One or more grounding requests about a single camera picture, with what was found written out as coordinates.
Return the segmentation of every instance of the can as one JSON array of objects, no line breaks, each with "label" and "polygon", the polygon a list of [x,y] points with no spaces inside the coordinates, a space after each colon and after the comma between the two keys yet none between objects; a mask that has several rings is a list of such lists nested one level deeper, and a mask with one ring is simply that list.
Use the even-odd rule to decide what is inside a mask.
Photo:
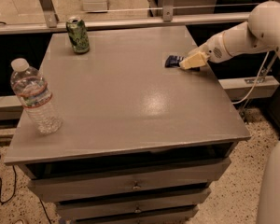
[{"label": "can", "polygon": [[75,53],[86,53],[90,50],[90,43],[84,20],[73,16],[66,22],[66,30]]}]

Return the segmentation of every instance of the desk drawer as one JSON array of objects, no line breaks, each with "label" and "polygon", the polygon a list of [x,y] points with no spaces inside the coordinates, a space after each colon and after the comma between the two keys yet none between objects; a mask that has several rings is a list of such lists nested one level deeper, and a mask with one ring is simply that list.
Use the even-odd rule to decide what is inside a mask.
[{"label": "desk drawer", "polygon": [[185,186],[218,180],[229,158],[190,161],[91,175],[30,181],[29,189],[45,202],[61,202],[149,189]]},{"label": "desk drawer", "polygon": [[209,188],[161,189],[142,195],[122,195],[116,198],[92,199],[83,203],[66,202],[57,206],[63,219],[86,219],[122,214],[140,214],[146,211],[188,206],[203,203],[210,193]]},{"label": "desk drawer", "polygon": [[196,206],[185,206],[158,210],[141,214],[129,214],[114,217],[99,217],[78,220],[76,224],[156,224],[156,223],[184,223],[197,213]]}]

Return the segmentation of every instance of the drawer knob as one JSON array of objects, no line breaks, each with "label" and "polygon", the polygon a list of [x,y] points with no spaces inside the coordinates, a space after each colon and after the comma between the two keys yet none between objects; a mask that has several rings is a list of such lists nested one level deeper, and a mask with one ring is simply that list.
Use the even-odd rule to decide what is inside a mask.
[{"label": "drawer knob", "polygon": [[134,182],[132,190],[140,190],[140,189],[141,189],[141,186],[137,182]]},{"label": "drawer knob", "polygon": [[142,213],[142,210],[137,206],[137,208],[134,210],[135,213]]}]

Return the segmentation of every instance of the plastic water bottle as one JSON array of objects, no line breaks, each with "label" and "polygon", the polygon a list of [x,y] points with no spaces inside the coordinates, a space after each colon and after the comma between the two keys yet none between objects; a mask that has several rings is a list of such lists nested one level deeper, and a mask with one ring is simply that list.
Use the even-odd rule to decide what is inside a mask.
[{"label": "plastic water bottle", "polygon": [[63,121],[52,103],[48,82],[28,62],[19,58],[12,61],[14,72],[10,84],[24,110],[36,128],[44,134],[56,132]]}]

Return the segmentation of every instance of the table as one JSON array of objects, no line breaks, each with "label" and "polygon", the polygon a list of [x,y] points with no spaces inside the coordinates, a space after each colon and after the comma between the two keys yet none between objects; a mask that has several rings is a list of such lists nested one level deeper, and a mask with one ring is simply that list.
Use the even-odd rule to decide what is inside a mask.
[{"label": "table", "polygon": [[209,66],[164,68],[196,47],[184,26],[88,32],[76,55],[54,34],[41,65],[62,128],[41,135],[22,114],[5,158],[29,189],[76,223],[190,218],[250,138]]}]

